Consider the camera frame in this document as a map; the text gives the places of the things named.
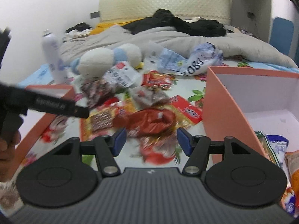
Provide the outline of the person's left hand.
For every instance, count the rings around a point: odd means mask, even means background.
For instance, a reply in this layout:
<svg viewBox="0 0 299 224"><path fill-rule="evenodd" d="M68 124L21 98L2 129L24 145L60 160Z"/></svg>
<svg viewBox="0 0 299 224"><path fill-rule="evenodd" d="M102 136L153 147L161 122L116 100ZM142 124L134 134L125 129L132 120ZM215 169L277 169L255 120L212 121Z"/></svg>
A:
<svg viewBox="0 0 299 224"><path fill-rule="evenodd" d="M10 144L1 138L1 153L0 153L0 177L1 182L8 180L8 171L12 165L15 156L15 145L21 140L19 131L16 131Z"/></svg>

